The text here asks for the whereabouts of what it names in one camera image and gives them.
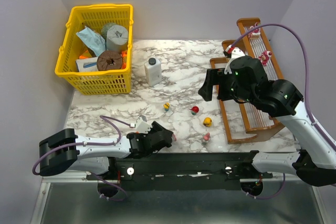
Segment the red hat figure toy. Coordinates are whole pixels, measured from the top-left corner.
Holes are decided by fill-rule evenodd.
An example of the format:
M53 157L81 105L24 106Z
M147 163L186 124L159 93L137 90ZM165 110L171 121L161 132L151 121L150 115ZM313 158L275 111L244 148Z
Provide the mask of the red hat figure toy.
M193 106L190 111L192 115L196 115L199 112L199 107Z

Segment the red white bear toy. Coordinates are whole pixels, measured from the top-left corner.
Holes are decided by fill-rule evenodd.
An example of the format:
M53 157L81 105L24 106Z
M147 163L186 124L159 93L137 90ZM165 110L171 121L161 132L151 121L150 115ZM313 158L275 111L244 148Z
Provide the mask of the red white bear toy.
M247 35L248 39L258 39L260 37L260 28L256 28L259 25L260 23L255 23L254 25L249 27L249 30L251 30L251 32Z

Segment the white bottle black cap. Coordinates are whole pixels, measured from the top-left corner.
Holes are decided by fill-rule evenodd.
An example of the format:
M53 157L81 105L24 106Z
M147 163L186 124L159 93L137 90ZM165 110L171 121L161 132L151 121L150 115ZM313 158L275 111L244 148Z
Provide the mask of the white bottle black cap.
M154 86L162 81L161 62L158 58L149 58L144 63L146 81L149 86Z

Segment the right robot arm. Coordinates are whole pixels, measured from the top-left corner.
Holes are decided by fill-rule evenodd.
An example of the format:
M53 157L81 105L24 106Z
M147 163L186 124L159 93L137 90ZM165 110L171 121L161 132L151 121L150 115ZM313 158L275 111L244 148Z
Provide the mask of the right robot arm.
M320 187L335 184L335 141L327 140L326 131L313 122L303 95L285 79L269 80L261 62L242 56L224 69L208 69L198 94L211 101L213 86L217 98L250 103L282 123L299 141L301 150L292 153L258 152L252 159L255 170L297 175L305 183Z

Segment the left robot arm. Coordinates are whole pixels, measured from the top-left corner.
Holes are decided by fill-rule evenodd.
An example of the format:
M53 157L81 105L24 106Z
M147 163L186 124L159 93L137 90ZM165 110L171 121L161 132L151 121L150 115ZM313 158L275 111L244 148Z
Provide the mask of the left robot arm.
M156 121L143 122L126 136L91 138L76 135L74 129L63 129L39 143L39 159L33 165L34 175L55 176L67 170L105 174L110 158L143 158L176 140L174 133Z

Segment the yellow plastic basket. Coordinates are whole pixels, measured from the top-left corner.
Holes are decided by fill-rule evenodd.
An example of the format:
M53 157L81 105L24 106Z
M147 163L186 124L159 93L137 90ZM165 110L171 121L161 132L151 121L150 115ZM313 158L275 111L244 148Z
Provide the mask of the yellow plastic basket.
M75 6L55 67L83 95L131 91L133 6Z

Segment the pink strawberry bear toy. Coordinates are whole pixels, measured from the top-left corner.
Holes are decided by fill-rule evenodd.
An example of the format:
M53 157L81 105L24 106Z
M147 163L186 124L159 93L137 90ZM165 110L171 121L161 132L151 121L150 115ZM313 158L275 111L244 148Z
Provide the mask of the pink strawberry bear toy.
M265 67L270 60L272 56L272 52L269 50L265 50L264 52L261 53L261 55L258 57L260 60L261 64Z

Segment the pink bunny figure toy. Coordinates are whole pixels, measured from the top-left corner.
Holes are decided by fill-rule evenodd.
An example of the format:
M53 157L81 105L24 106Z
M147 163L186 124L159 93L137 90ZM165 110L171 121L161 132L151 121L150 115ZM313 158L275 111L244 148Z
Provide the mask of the pink bunny figure toy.
M208 133L206 133L206 134L203 136L203 138L202 138L202 144L203 144L203 145L207 145L207 143L210 141L210 139L211 139L211 135L210 135L210 133L208 132Z

